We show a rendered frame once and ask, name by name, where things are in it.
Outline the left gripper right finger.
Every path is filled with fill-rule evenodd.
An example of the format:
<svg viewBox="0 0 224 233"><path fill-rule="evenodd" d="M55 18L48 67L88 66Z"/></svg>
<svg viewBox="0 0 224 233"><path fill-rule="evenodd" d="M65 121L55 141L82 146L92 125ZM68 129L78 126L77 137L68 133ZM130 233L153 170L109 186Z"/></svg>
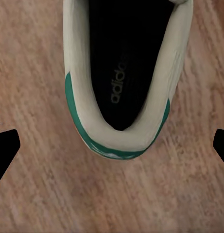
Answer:
<svg viewBox="0 0 224 233"><path fill-rule="evenodd" d="M224 130L218 129L213 140L213 147L224 161Z"/></svg>

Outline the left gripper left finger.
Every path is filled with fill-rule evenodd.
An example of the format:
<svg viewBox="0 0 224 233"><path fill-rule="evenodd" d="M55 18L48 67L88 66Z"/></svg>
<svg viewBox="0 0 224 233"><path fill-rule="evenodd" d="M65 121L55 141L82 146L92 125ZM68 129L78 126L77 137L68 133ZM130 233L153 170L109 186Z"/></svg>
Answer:
<svg viewBox="0 0 224 233"><path fill-rule="evenodd" d="M0 180L20 148L16 129L0 133Z"/></svg>

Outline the gym shoe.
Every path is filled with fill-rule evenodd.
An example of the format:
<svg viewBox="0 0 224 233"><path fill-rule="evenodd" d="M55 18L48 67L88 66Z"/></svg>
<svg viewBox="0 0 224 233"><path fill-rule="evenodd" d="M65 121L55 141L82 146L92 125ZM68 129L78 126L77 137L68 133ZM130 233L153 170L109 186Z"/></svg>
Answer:
<svg viewBox="0 0 224 233"><path fill-rule="evenodd" d="M97 154L132 160L156 140L182 75L193 0L64 0L65 94Z"/></svg>

